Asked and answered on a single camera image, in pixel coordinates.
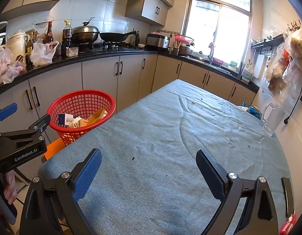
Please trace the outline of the left hand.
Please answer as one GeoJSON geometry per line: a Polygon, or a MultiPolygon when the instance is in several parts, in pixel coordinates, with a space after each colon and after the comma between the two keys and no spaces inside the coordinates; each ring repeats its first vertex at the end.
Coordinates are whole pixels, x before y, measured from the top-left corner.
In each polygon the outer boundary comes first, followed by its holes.
{"type": "Polygon", "coordinates": [[[8,201],[9,205],[14,203],[14,201],[17,198],[17,191],[15,188],[15,176],[14,176],[13,171],[10,171],[5,174],[4,196],[5,196],[6,200],[8,201]]]}

